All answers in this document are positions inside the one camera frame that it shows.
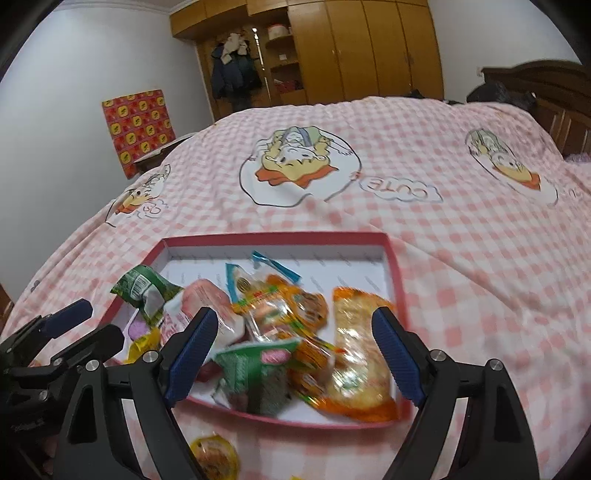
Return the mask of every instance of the pink snack package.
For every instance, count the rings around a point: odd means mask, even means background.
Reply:
[[[244,319],[232,311],[228,295],[209,280],[197,280],[164,304],[160,325],[162,345],[175,333],[182,332],[201,307],[215,310],[219,322],[217,337],[206,361],[244,336]]]

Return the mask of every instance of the snack bag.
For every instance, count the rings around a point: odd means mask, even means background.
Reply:
[[[338,349],[312,335],[303,326],[298,326],[297,322],[292,328],[303,338],[295,349],[287,371],[290,386],[300,395],[324,395],[335,367],[335,352]]]
[[[316,333],[326,324],[328,315],[322,295],[306,293],[293,285],[267,286],[233,304],[233,309],[244,316],[252,336],[262,342],[275,338],[279,330],[290,330],[295,320]]]
[[[150,350],[160,350],[160,330],[156,327],[153,327],[148,333],[133,341],[129,346],[127,360],[124,363],[132,364]]]
[[[160,326],[162,344],[177,332],[182,332],[201,307],[217,313],[219,327],[212,350],[220,350],[244,336],[244,319],[232,311],[230,298],[209,280],[197,280],[164,305]]]
[[[191,451],[208,480],[237,480],[240,460],[236,449],[219,435],[191,442]]]
[[[137,265],[119,279],[111,289],[127,303],[139,309],[150,327],[162,319],[162,307],[182,290],[146,265]]]
[[[251,297],[270,285],[297,284],[301,279],[296,272],[259,252],[253,252],[251,260],[255,269],[252,274],[240,265],[226,264],[226,282],[232,303]]]
[[[360,421],[391,421],[398,418],[390,395],[391,374],[372,336],[371,317],[379,307],[394,305],[381,297],[354,288],[333,292],[336,347],[341,349],[326,393],[302,395],[319,410]]]
[[[299,341],[244,342],[219,352],[213,360],[224,375],[213,394],[216,403],[255,415],[277,415],[291,399],[287,364]]]

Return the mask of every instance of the barcode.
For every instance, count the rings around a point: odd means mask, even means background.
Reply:
[[[138,275],[138,278],[134,280],[134,284],[131,286],[131,293],[129,296],[134,300],[141,300],[142,295],[148,289],[152,283],[143,275]]]

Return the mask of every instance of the bolt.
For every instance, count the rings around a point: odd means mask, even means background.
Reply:
[[[501,370],[503,370],[503,368],[504,368],[503,362],[501,362],[500,360],[498,360],[498,359],[496,359],[496,358],[493,358],[493,359],[492,359],[492,360],[489,362],[489,365],[491,366],[491,368],[492,368],[493,370],[496,370],[496,371],[498,371],[498,372],[499,372],[499,371],[501,371]]]
[[[98,360],[91,360],[90,362],[88,362],[88,363],[86,364],[86,369],[87,369],[89,372],[93,372],[93,371],[95,371],[97,368],[99,368],[99,365],[100,365],[100,363],[99,363],[99,361],[98,361]]]
[[[142,356],[142,360],[147,364],[151,364],[152,362],[155,362],[157,359],[158,352],[155,350],[150,350],[149,352],[144,353]]]
[[[447,358],[447,355],[442,350],[431,350],[430,355],[436,362],[443,362]]]

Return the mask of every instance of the cloth on shelf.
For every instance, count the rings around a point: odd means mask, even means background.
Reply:
[[[230,53],[236,52],[239,55],[247,55],[248,54],[248,45],[246,45],[246,40],[242,35],[237,33],[230,33],[230,36],[226,40],[226,43],[223,45],[223,52],[222,52],[222,63],[224,65],[230,63],[232,61],[232,56]]]

